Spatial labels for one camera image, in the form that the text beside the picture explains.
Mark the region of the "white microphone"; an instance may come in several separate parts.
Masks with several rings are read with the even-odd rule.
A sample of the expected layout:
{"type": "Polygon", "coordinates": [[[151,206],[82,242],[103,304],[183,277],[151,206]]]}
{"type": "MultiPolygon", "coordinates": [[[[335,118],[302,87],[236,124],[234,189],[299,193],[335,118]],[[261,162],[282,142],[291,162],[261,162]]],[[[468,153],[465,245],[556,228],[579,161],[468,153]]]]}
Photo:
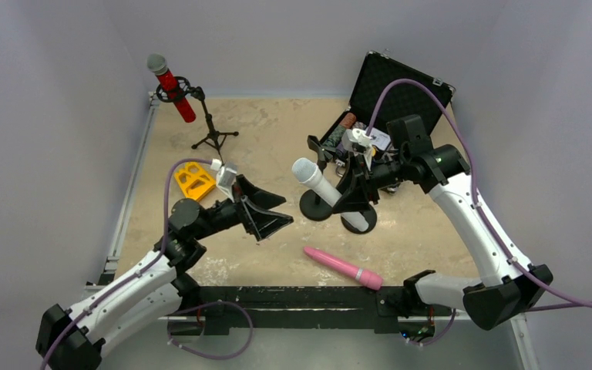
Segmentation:
{"type": "Polygon", "coordinates": [[[330,207],[341,199],[341,193],[331,185],[318,169],[317,164],[311,160],[299,158],[294,162],[291,170],[301,185],[313,190],[330,207]]]}

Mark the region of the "black tripod shock mount stand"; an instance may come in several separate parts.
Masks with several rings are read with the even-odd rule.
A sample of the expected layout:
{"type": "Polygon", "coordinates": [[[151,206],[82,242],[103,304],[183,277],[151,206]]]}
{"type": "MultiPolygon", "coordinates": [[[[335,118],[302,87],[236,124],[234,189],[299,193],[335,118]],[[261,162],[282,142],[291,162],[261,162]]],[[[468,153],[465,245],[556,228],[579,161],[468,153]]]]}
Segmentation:
{"type": "MultiPolygon", "coordinates": [[[[207,125],[206,136],[203,139],[196,142],[195,144],[193,144],[191,148],[195,150],[199,146],[207,144],[217,152],[217,155],[219,156],[220,160],[224,160],[221,150],[223,149],[223,146],[227,141],[227,138],[229,136],[239,136],[240,133],[238,131],[225,132],[216,129],[214,126],[213,116],[207,108],[204,90],[200,86],[192,86],[190,82],[182,76],[177,76],[176,78],[178,79],[180,87],[186,93],[185,98],[187,99],[187,97],[190,96],[200,103],[201,108],[203,110],[205,123],[207,125]]],[[[166,101],[167,96],[165,92],[160,88],[160,84],[157,86],[154,96],[156,96],[158,100],[162,103],[170,103],[166,101]]]]}

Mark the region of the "red glitter microphone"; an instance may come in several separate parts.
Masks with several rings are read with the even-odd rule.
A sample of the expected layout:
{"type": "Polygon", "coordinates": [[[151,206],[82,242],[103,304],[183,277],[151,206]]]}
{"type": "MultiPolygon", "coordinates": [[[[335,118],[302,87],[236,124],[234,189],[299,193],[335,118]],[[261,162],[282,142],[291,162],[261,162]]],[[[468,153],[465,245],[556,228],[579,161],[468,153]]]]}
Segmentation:
{"type": "Polygon", "coordinates": [[[185,98],[185,91],[180,87],[178,79],[170,71],[163,55],[152,53],[146,59],[146,67],[158,79],[160,88],[166,94],[166,101],[174,104],[178,113],[186,123],[192,123],[196,114],[185,98]]]}

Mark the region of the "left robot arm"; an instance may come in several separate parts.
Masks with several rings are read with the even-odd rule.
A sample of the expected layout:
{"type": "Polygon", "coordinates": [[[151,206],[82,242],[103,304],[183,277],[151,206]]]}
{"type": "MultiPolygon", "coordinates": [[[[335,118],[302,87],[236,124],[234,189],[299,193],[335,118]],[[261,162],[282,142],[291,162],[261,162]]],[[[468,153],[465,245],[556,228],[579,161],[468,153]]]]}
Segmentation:
{"type": "Polygon", "coordinates": [[[232,197],[202,207],[188,198],[166,207],[165,234],[125,274],[90,297],[64,309],[55,304],[42,316],[36,351],[42,367],[97,369],[128,337],[186,304],[199,302],[200,287],[187,273],[206,252],[200,240],[242,225],[257,241],[291,224],[275,211],[283,196],[234,177],[232,197]]]}

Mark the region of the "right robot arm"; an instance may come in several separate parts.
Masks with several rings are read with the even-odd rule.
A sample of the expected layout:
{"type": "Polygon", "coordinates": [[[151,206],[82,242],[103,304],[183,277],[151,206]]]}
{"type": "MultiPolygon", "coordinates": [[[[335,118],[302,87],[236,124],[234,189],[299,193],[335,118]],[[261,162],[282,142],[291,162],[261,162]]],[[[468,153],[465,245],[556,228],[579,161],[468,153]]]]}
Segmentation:
{"type": "Polygon", "coordinates": [[[550,284],[553,275],[546,265],[533,264],[505,233],[499,238],[490,233],[498,223],[472,189],[469,164],[460,152],[449,144],[434,147],[417,115],[388,122],[387,132],[396,155],[372,165],[360,156],[349,156],[336,186],[341,198],[332,210],[370,211],[378,203],[380,189],[410,181],[449,218],[479,272],[477,279],[433,270],[416,274],[404,280],[397,309],[408,316],[434,304],[456,308],[486,331],[531,309],[544,293],[536,282],[550,284]]]}

